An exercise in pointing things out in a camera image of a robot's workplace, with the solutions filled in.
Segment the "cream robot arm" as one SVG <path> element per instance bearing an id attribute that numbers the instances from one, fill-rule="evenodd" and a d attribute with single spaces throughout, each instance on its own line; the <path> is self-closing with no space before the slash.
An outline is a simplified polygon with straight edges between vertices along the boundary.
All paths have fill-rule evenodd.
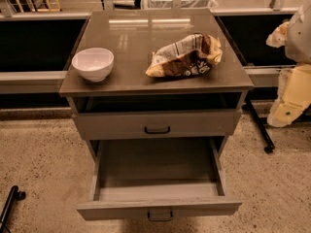
<path id="1" fill-rule="evenodd" d="M 285 55 L 296 65 L 279 75 L 278 97 L 267 123 L 273 127 L 290 125 L 311 105 L 311 4 L 306 2 L 290 21 L 280 24 L 267 38 L 273 48 L 285 47 Z"/>

